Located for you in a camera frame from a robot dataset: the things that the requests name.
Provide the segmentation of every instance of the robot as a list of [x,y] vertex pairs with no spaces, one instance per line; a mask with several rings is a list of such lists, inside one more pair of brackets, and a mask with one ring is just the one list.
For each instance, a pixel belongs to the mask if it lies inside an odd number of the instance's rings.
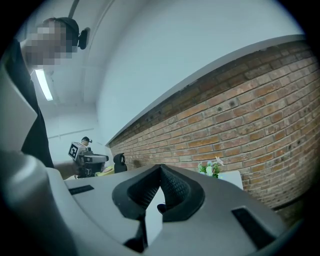
[[94,154],[91,147],[79,142],[72,142],[68,155],[76,162],[80,175],[78,178],[94,177],[95,173],[102,172],[105,162],[109,160],[107,155]]
[[[89,150],[76,142],[71,147],[86,171],[96,163]],[[0,151],[0,161],[7,207],[50,255],[273,255],[292,235],[247,192],[191,170],[151,164],[63,180],[30,155]],[[162,230],[150,243],[146,210],[159,188],[166,210]]]

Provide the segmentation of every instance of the white flower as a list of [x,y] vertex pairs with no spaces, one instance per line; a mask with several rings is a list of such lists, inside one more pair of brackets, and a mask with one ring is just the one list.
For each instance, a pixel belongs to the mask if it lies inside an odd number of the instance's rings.
[[208,166],[206,169],[206,175],[208,176],[212,176],[213,175],[213,172],[212,172],[212,167],[211,166]]
[[220,159],[220,157],[215,157],[215,159],[218,162],[218,164],[224,166],[224,162]]

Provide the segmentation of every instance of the black cap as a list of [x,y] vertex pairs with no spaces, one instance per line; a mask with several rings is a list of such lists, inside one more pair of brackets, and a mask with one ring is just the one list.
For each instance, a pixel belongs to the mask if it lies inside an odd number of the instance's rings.
[[[60,18],[48,18],[45,22],[58,22],[60,24],[63,24],[68,32],[66,33],[67,39],[72,40],[72,47],[78,46],[79,41],[79,26],[78,23],[73,18],[68,17],[60,17]],[[67,52],[73,52],[72,47],[67,48]]]

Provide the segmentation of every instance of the black chair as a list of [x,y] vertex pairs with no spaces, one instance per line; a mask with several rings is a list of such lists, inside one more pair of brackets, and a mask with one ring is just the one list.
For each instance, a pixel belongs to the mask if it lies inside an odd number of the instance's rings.
[[116,154],[113,158],[114,162],[114,173],[122,173],[128,170],[127,165],[125,164],[126,158],[124,153]]

